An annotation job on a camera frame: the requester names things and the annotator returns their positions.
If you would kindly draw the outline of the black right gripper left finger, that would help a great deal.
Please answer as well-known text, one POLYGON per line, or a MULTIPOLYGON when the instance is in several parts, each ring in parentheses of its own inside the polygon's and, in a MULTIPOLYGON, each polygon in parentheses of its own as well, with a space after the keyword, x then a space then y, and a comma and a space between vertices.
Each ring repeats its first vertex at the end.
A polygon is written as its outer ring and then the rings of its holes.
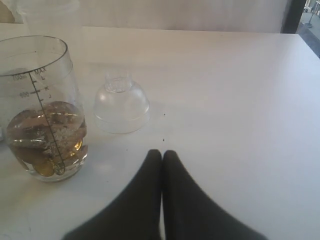
POLYGON ((162 155, 148 151, 126 188, 101 212, 64 236, 65 240, 159 240, 162 155))

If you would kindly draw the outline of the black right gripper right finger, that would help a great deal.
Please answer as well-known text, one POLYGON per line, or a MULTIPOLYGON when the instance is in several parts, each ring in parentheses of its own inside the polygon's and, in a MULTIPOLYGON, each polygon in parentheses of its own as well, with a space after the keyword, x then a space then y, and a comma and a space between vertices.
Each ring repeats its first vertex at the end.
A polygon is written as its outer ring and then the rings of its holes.
POLYGON ((168 240, 264 240, 197 185, 173 150, 162 162, 162 202, 168 240))

